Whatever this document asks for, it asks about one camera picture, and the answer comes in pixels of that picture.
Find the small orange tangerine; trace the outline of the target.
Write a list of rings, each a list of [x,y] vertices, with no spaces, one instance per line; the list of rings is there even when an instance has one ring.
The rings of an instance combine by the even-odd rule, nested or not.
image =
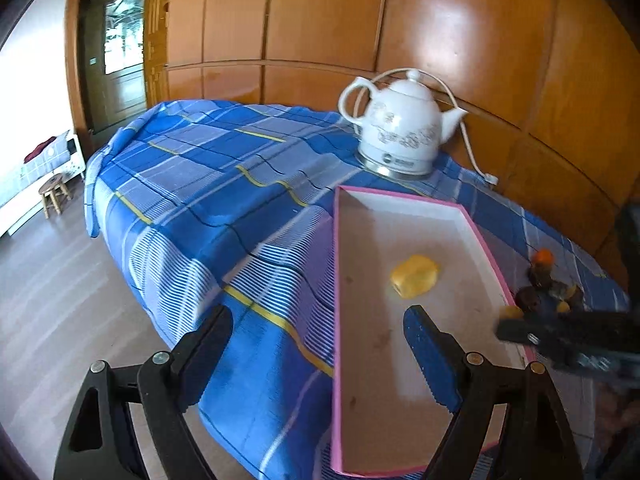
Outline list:
[[[537,250],[530,262],[533,266],[543,266],[544,268],[551,268],[554,265],[553,252],[547,248],[540,248]]]

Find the yellow peeled fruit piece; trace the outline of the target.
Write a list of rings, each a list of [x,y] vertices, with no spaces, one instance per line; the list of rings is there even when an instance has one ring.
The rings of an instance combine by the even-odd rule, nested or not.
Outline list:
[[[412,255],[393,268],[390,284],[399,296],[413,299],[431,290],[438,281],[440,266],[424,255]]]

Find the dark brown dried fruit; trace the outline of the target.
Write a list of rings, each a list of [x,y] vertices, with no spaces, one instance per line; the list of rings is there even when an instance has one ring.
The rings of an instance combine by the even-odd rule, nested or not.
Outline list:
[[[550,309],[549,297],[534,286],[521,287],[514,296],[515,304],[525,313],[544,313]]]

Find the pink-rimmed white tray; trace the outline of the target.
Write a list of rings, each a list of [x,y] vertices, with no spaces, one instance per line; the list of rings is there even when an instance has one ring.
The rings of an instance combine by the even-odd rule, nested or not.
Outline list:
[[[440,266],[435,286],[404,299],[395,266],[424,255]],[[466,351],[526,367],[533,352],[494,334],[513,300],[466,210],[453,203],[341,186],[334,205],[335,337],[331,466],[360,478],[424,470],[452,419],[431,394],[405,340],[414,304]]]

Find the blue plaid tablecloth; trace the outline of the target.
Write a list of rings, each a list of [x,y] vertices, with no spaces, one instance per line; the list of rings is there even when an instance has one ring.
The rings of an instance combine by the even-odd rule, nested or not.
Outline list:
[[[427,178],[363,170],[347,122],[306,107],[174,101],[116,133],[88,163],[85,218],[166,344],[215,304],[234,331],[198,410],[261,479],[329,479],[334,191],[339,185],[462,205],[510,288],[552,250],[590,309],[623,311],[619,284],[568,238],[439,155]]]

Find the small wooden stool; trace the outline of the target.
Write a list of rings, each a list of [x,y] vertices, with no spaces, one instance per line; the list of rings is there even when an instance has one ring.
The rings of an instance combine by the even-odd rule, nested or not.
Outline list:
[[[62,174],[52,174],[52,176],[40,186],[38,193],[41,198],[44,218],[50,218],[50,208],[57,214],[62,214],[63,204],[73,199],[73,195],[68,189]]]

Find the white ceramic electric kettle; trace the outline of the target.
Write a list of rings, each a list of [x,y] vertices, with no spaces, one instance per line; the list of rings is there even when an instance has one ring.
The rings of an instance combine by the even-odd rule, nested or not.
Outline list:
[[[341,116],[358,128],[359,157],[367,164],[403,177],[423,178],[434,166],[442,144],[463,126],[468,114],[454,105],[443,112],[430,88],[421,81],[418,68],[396,68],[382,77],[401,74],[384,88],[372,80],[356,77],[341,93],[337,108]],[[356,117],[347,110],[352,92],[366,90],[369,102]]]

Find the white low cabinet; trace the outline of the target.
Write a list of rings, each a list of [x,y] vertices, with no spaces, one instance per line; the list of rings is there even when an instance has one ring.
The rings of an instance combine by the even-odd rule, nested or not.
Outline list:
[[[42,209],[38,192],[50,177],[63,182],[85,175],[86,164],[74,130],[57,136],[37,156],[1,179],[1,234],[13,234]]]

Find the wooden wardrobe panels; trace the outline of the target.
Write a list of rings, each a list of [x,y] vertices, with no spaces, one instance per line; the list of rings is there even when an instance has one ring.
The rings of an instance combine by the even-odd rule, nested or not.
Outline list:
[[[639,47],[605,0],[146,0],[151,103],[332,110],[355,77],[415,67],[466,108],[461,165],[620,283],[614,219],[639,195]]]

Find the wooden glass-panel door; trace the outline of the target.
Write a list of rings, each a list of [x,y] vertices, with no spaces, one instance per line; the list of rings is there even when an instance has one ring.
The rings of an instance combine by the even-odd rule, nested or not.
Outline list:
[[[79,88],[88,133],[145,110],[144,0],[79,0]]]

